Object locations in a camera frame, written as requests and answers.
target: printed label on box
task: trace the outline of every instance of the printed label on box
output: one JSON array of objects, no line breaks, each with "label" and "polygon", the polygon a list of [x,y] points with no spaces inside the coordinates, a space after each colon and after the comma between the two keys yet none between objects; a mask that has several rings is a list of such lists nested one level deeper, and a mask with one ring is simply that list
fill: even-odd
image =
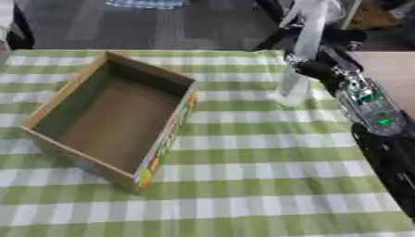
[{"label": "printed label on box", "polygon": [[136,191],[148,187],[158,167],[165,162],[166,154],[176,138],[177,132],[182,126],[189,112],[195,107],[195,90],[188,93],[184,103],[175,111],[167,122],[166,128],[160,135],[160,140],[146,155],[138,177],[135,177]]}]

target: gray carpet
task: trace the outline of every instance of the gray carpet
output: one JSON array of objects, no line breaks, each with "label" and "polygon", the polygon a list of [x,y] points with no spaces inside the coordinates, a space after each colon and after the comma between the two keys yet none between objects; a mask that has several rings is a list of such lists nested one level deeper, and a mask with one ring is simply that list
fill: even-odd
[{"label": "gray carpet", "polygon": [[103,0],[30,0],[36,48],[249,50],[275,28],[253,0],[194,0],[173,10],[106,6]]}]

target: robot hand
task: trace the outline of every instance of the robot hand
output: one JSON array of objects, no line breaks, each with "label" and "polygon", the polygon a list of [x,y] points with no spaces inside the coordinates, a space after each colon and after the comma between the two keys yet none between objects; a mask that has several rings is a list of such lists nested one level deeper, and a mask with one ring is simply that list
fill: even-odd
[{"label": "robot hand", "polygon": [[415,123],[346,52],[322,46],[316,60],[286,56],[297,73],[318,79],[351,120],[363,155],[401,208],[415,220]]}]

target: cardboard box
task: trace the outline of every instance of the cardboard box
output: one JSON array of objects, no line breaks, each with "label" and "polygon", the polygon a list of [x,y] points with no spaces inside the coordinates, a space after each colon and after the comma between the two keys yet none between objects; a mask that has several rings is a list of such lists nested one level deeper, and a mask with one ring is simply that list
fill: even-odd
[{"label": "cardboard box", "polygon": [[47,154],[137,193],[194,105],[194,80],[106,52],[21,128]]}]

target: tablecloth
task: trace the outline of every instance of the tablecloth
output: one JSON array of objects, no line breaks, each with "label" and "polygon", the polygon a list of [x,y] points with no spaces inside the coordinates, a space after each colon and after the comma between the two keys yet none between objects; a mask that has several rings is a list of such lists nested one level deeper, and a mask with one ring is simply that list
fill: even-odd
[{"label": "tablecloth", "polygon": [[187,120],[141,196],[49,156],[17,127],[99,51],[17,51],[0,76],[0,236],[415,236],[337,103],[268,95],[277,51],[119,51],[200,81]]}]

